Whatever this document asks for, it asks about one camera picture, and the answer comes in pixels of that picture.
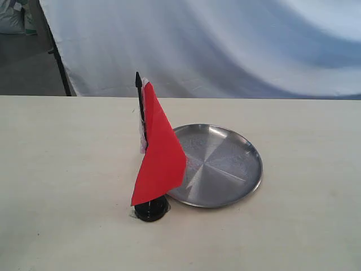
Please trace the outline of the red flag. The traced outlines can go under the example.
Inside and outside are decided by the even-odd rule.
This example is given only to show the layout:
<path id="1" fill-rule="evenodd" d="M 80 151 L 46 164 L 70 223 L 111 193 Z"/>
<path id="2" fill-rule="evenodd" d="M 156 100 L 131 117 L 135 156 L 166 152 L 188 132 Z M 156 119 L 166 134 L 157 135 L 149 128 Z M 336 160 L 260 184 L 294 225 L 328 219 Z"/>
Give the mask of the red flag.
<path id="1" fill-rule="evenodd" d="M 131 205 L 154 200 L 179 187 L 186 170 L 186 154 L 156 96 L 153 85 L 135 76 L 140 120 L 146 146 L 136 178 Z"/>

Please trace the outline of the black round flag base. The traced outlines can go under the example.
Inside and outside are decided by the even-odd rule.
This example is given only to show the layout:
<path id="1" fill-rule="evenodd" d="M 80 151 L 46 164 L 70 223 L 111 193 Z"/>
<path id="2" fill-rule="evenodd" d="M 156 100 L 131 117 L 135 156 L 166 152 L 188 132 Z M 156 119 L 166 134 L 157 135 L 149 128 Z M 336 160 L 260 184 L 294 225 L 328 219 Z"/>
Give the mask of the black round flag base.
<path id="1" fill-rule="evenodd" d="M 168 210 L 169 202 L 164 195 L 134 206 L 136 217 L 145 222 L 154 222 L 161 219 Z"/>

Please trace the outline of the white backdrop cloth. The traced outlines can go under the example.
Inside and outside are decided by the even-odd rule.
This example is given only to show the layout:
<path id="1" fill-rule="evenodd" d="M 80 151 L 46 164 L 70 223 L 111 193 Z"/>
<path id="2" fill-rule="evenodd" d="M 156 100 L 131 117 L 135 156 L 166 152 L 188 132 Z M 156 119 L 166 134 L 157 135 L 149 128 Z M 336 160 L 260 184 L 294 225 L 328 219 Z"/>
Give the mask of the white backdrop cloth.
<path id="1" fill-rule="evenodd" d="M 359 1 L 42 1 L 79 96 L 360 98 Z"/>

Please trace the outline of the round steel plate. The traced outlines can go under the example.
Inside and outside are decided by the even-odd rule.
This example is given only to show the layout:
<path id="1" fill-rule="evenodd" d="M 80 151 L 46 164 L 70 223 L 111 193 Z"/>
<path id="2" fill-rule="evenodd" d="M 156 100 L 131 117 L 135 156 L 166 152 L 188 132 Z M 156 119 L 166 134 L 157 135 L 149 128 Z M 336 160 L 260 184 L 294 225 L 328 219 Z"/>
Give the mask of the round steel plate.
<path id="1" fill-rule="evenodd" d="M 234 204 L 259 187 L 263 164 L 257 149 L 243 136 L 211 124 L 174 129 L 187 164 L 180 187 L 168 196 L 200 208 Z"/>

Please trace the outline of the white sack in background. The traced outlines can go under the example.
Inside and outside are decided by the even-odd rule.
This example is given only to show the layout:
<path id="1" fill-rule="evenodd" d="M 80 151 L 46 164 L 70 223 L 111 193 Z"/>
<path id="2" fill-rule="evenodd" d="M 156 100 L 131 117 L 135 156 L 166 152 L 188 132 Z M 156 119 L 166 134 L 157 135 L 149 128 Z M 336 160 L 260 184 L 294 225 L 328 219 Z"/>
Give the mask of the white sack in background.
<path id="1" fill-rule="evenodd" d="M 1 34 L 37 34 L 29 1 L 1 0 Z"/>

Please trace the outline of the black backdrop stand pole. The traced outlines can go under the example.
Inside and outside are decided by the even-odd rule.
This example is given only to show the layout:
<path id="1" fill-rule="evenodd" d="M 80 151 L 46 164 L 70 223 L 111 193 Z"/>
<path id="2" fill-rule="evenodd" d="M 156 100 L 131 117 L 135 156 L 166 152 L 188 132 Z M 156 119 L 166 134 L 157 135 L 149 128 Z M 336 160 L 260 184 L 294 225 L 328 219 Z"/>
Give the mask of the black backdrop stand pole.
<path id="1" fill-rule="evenodd" d="M 65 71 L 65 68 L 64 68 L 64 64 L 62 62 L 62 59 L 61 59 L 61 56 L 59 54 L 59 50 L 58 50 L 58 47 L 56 45 L 56 42 L 54 40 L 54 36 L 51 32 L 51 29 L 50 29 L 50 26 L 48 24 L 48 21 L 45 17 L 45 13 L 43 11 L 43 8 L 41 8 L 41 11 L 42 11 L 42 17 L 45 21 L 45 26 L 46 26 L 46 31 L 47 31 L 47 35 L 49 36 L 49 39 L 50 39 L 50 44 L 51 44 L 51 49 L 47 52 L 49 55 L 53 55 L 54 58 L 55 58 L 55 61 L 56 61 L 56 65 L 58 67 L 58 70 L 59 70 L 59 73 L 60 73 L 60 77 L 61 77 L 61 81 L 62 81 L 62 84 L 63 84 L 63 88 L 64 88 L 64 92 L 65 92 L 65 95 L 67 97 L 71 97 L 72 96 L 72 92 L 71 92 L 71 88 L 69 86 L 69 82 L 68 82 L 68 76 L 67 76 L 67 73 Z"/>

